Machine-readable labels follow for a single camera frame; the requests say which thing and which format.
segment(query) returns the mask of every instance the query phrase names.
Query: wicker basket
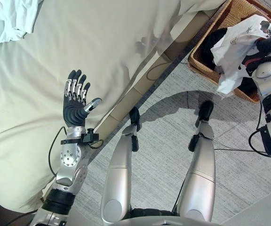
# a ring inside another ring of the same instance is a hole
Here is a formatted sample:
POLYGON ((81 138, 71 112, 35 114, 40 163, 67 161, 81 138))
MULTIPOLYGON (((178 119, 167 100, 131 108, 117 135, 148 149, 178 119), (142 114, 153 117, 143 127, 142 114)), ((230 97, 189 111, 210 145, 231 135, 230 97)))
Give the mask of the wicker basket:
MULTIPOLYGON (((223 6, 222 11, 218 14, 215 18, 214 22, 211 26, 205 28, 206 33, 202 37, 202 39, 198 42, 195 46, 193 51, 191 52, 188 61, 190 64, 190 68, 198 72, 199 74, 205 76, 215 84, 218 84, 220 75, 213 71, 212 69, 208 68, 204 64, 202 64, 201 60, 201 52, 202 47, 201 44, 206 36, 220 28, 234 26, 235 24, 239 23, 240 21, 252 16, 253 14, 258 14, 267 18, 271 22, 271 11, 266 9, 260 3, 256 2, 255 0, 229 0, 223 6)), ((242 92, 240 89, 234 89, 234 94, 239 96, 242 99, 251 101, 251 102, 258 102, 259 97, 257 91, 255 91, 251 95, 247 95, 242 92)))

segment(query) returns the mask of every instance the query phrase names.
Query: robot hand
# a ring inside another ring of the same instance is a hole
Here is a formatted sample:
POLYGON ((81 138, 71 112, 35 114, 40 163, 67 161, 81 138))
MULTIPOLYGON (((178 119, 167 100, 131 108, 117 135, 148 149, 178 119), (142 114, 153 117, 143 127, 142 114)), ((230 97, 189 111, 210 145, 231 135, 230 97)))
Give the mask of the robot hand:
POLYGON ((87 77, 82 75, 79 79, 80 76, 81 70, 73 70, 65 82, 63 114, 64 121, 68 127, 84 127, 85 118, 102 101, 100 98, 95 98, 89 104, 86 104, 90 83, 88 82, 82 89, 87 77))

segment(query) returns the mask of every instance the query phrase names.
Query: humanoid robot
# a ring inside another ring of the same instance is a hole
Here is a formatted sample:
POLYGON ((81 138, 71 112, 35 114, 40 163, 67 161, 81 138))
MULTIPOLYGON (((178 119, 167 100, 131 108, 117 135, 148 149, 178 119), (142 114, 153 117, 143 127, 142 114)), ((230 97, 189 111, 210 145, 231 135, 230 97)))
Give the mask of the humanoid robot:
MULTIPOLYGON (((266 56, 252 74, 266 115, 266 125, 256 132, 261 133, 266 153, 271 157, 271 38, 256 45, 266 56)), ((93 129, 85 129, 85 119, 101 99, 95 98, 86 103, 89 83, 82 89, 85 79, 80 70, 72 71, 65 83, 63 114, 68 133, 61 141, 61 166, 52 190, 30 226, 65 226, 74 198, 86 178, 88 160, 99 135, 93 129)), ((141 128, 138 110, 131 110, 131 123, 122 131, 107 172, 101 201, 104 225, 216 225, 210 222, 215 199, 214 134, 208 123, 212 110, 211 101, 204 102, 200 107, 195 124, 197 131, 188 147, 194 152, 193 159, 173 211, 131 209, 131 155, 138 150, 136 133, 141 128)))

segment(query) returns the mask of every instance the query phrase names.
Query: floor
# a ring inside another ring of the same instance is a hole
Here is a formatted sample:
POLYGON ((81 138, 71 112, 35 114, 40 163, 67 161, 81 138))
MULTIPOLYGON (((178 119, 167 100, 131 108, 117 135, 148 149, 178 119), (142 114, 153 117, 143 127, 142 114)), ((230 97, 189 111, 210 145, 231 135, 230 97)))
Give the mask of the floor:
MULTIPOLYGON (((260 0, 271 8, 271 0, 260 0)), ((133 155, 132 206, 170 210, 175 202, 192 153, 187 145, 195 132, 198 106, 205 99, 215 103, 210 124, 215 133, 215 148, 248 149, 247 138, 255 130, 259 105, 235 96, 216 93, 216 86, 193 73, 186 58, 163 74, 137 104, 143 128, 138 133, 140 150, 133 155)), ((108 163, 128 125, 126 117, 106 140, 106 146, 89 165, 89 172, 74 207, 101 225, 99 208, 108 163)), ((263 150, 260 137, 253 140, 263 150)), ((255 153, 218 150, 216 156, 216 197, 212 221, 227 226, 243 210, 252 208, 262 223, 271 218, 254 209, 271 194, 271 159, 255 153)))

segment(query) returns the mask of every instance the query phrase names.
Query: white bedsheet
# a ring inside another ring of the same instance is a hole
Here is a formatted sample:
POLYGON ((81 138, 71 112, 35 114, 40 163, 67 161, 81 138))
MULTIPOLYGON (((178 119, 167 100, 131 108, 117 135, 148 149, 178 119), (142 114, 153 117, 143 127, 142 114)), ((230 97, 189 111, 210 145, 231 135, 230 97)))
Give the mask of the white bedsheet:
POLYGON ((32 33, 42 0, 0 0, 0 43, 20 40, 32 33))
MULTIPOLYGON (((91 82, 87 99, 103 100, 86 121, 94 128, 141 62, 171 44, 170 30, 182 13, 222 2, 45 0, 34 33, 0 44, 0 205, 19 212, 41 205, 41 190, 52 179, 48 150, 64 125, 64 81, 72 69, 91 82)), ((54 170, 62 138, 52 150, 54 170)))

